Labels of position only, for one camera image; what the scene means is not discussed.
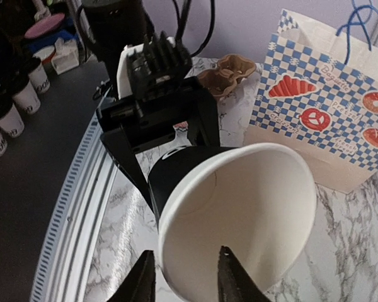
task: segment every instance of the white wall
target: white wall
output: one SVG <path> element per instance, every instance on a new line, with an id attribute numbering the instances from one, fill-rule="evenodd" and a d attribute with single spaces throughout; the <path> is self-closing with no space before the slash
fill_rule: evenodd
<path id="1" fill-rule="evenodd" d="M 143 1 L 156 31 L 159 33 L 165 30 L 169 35 L 174 35 L 177 24 L 172 0 Z M 373 2 L 378 8 L 378 0 Z M 367 4 L 368 0 L 356 0 L 356 3 Z M 345 24 L 353 11 L 351 0 L 216 0 L 216 6 L 214 34 L 202 56 L 221 57 L 227 53 L 240 53 L 257 62 L 264 60 L 267 43 L 277 29 L 282 8 L 297 11 L 336 28 Z M 192 1 L 183 39 L 191 52 L 203 42 L 209 20 L 209 0 Z M 369 33 L 374 25 L 375 18 L 367 26 Z M 352 34 L 364 39 L 361 28 L 354 28 Z"/>

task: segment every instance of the white marble surface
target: white marble surface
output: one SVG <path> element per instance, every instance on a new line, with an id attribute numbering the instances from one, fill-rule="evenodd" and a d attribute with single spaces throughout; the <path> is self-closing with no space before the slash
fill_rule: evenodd
<path id="1" fill-rule="evenodd" d="M 197 60 L 192 74 L 215 66 Z M 219 103 L 223 145 L 240 146 L 255 99 L 258 76 L 242 82 Z M 145 174 L 169 149 L 187 144 L 176 140 L 138 156 Z M 348 196 L 318 186 L 318 209 L 311 237 L 286 276 L 267 295 L 272 301 L 378 301 L 378 173 Z M 106 301 L 116 291 L 145 249 L 157 254 L 154 215 L 138 190 L 117 174 L 106 208 L 88 283 L 86 302 Z M 157 267 L 156 301 L 180 301 Z"/>

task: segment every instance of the paper bag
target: paper bag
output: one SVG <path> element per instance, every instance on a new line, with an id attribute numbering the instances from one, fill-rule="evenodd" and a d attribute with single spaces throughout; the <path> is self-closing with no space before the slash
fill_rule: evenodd
<path id="1" fill-rule="evenodd" d="M 298 151 L 315 181 L 348 193 L 378 170 L 378 48 L 283 10 L 245 143 Z"/>

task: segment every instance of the donut illustration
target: donut illustration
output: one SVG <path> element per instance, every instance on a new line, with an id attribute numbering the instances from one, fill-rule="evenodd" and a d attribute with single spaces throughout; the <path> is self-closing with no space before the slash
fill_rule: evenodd
<path id="1" fill-rule="evenodd" d="M 368 92 L 363 97 L 365 109 L 372 113 L 378 113 L 378 91 Z"/>
<path id="2" fill-rule="evenodd" d="M 270 90 L 271 98 L 287 98 L 291 96 L 304 96 L 317 90 L 316 86 L 308 81 L 300 80 L 285 75 L 282 80 L 276 83 Z"/>
<path id="3" fill-rule="evenodd" d="M 363 131 L 363 137 L 371 146 L 378 148 L 378 129 L 369 128 Z"/>
<path id="4" fill-rule="evenodd" d="M 327 112 L 317 108 L 306 109 L 300 116 L 301 123 L 308 129 L 314 131 L 324 131 L 330 126 L 332 119 Z"/>

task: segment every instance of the bag handle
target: bag handle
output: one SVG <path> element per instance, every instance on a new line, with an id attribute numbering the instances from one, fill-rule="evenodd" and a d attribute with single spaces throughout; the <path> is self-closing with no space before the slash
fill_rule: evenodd
<path id="1" fill-rule="evenodd" d="M 355 0 L 352 0 L 352 5 L 353 5 L 354 10 L 356 10 L 356 9 L 357 9 L 357 5 L 355 4 Z M 357 18 L 358 18 L 359 22 L 350 23 L 351 26 L 355 26 L 355 25 L 361 25 L 361 26 L 362 26 L 363 31 L 364 31 L 365 38 L 367 39 L 367 42 L 368 42 L 368 49 L 369 49 L 370 51 L 371 51 L 371 49 L 372 49 L 372 46 L 371 46 L 371 39 L 370 39 L 370 36 L 369 36 L 369 34 L 368 34 L 368 31 L 367 31 L 367 28 L 365 27 L 365 25 L 370 21 L 371 16 L 372 16 L 372 9 L 370 10 L 370 13 L 369 13 L 367 19 L 363 22 L 363 21 L 361 20 L 360 13 L 357 13 Z M 340 35 L 340 32 L 341 32 L 341 31 L 344 29 L 344 27 L 346 27 L 347 25 L 348 25 L 348 23 L 342 25 L 342 26 L 338 29 L 338 31 L 336 32 L 336 36 L 339 36 L 339 35 Z"/>
<path id="2" fill-rule="evenodd" d="M 346 60 L 345 60 L 345 65 L 348 63 L 348 61 L 350 60 L 350 25 L 352 23 L 352 20 L 354 18 L 354 16 L 359 12 L 361 11 L 362 9 L 366 9 L 366 8 L 369 8 L 371 9 L 371 11 L 375 11 L 377 14 L 378 14 L 378 9 L 373 6 L 373 5 L 370 5 L 370 4 L 366 4 L 366 5 L 361 5 L 359 6 L 357 9 L 354 10 L 354 12 L 350 15 L 349 19 L 348 19 L 348 22 L 346 24 L 347 26 L 347 31 L 346 31 L 346 37 L 347 37 L 347 55 L 346 55 Z"/>

